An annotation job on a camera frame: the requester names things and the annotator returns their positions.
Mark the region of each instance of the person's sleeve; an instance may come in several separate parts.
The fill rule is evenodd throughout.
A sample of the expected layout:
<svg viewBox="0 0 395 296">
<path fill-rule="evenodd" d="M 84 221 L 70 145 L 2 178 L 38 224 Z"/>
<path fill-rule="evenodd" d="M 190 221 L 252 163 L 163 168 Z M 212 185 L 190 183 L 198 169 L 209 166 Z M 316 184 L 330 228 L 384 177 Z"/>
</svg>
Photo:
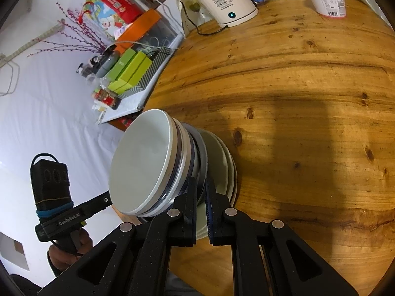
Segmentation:
<svg viewBox="0 0 395 296">
<path fill-rule="evenodd" d="M 48 258 L 48 263 L 53 271 L 53 273 L 55 274 L 55 277 L 58 277 L 61 273 L 63 273 L 63 271 L 57 269 L 51 262 L 51 258 L 49 258 L 49 253 L 47 252 L 47 258 Z"/>
</svg>

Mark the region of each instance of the human hand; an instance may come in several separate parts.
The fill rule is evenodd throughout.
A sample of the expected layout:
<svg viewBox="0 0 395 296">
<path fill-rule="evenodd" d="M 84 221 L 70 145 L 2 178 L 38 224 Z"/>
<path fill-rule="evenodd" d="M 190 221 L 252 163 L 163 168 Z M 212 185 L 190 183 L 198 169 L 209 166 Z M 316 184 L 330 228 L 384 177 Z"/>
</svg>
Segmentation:
<svg viewBox="0 0 395 296">
<path fill-rule="evenodd" d="M 84 255 L 93 248 L 93 241 L 89 237 L 88 232 L 83 228 L 80 229 L 79 240 L 81 242 L 81 247 L 78 249 L 78 253 Z M 49 246 L 48 254 L 51 263 L 55 266 L 55 268 L 61 271 L 66 270 L 81 258 L 80 256 L 66 253 L 65 251 L 60 250 L 55 245 Z"/>
</svg>

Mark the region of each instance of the blue strap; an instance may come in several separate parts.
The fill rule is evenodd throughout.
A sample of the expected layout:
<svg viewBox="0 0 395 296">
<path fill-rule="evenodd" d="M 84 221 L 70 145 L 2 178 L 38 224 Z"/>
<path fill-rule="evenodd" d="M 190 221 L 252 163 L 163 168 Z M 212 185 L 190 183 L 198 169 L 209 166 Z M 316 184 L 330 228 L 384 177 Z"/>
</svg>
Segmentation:
<svg viewBox="0 0 395 296">
<path fill-rule="evenodd" d="M 72 201 L 70 203 L 65 203 L 64 205 L 62 205 L 60 207 L 56 207 L 54 209 L 36 210 L 36 213 L 37 213 L 38 218 L 49 218 L 56 213 L 60 213 L 64 210 L 71 209 L 73 207 L 74 207 L 74 202 Z"/>
</svg>

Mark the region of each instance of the gray fabric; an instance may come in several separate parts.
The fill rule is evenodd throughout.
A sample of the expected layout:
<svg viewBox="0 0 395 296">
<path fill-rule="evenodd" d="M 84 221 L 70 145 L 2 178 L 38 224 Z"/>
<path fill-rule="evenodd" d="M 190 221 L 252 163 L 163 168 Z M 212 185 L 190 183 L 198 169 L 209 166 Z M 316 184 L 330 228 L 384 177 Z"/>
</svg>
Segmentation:
<svg viewBox="0 0 395 296">
<path fill-rule="evenodd" d="M 191 286 L 186 284 L 171 271 L 167 273 L 165 296 L 204 296 Z"/>
</svg>

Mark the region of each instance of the orange box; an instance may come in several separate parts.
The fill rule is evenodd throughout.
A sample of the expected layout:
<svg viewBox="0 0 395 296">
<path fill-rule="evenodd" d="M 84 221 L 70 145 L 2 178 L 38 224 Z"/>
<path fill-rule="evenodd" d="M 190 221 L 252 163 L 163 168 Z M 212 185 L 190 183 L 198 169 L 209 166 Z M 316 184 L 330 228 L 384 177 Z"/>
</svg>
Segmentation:
<svg viewBox="0 0 395 296">
<path fill-rule="evenodd" d="M 140 17 L 137 18 L 133 24 L 126 29 L 126 31 L 119 37 L 117 42 L 122 41 L 139 41 L 143 35 L 145 35 L 149 29 L 151 29 L 156 22 L 161 19 L 161 15 L 154 9 L 149 9 L 144 12 Z M 115 51 L 119 51 L 121 55 L 130 47 L 133 43 L 117 43 Z"/>
</svg>

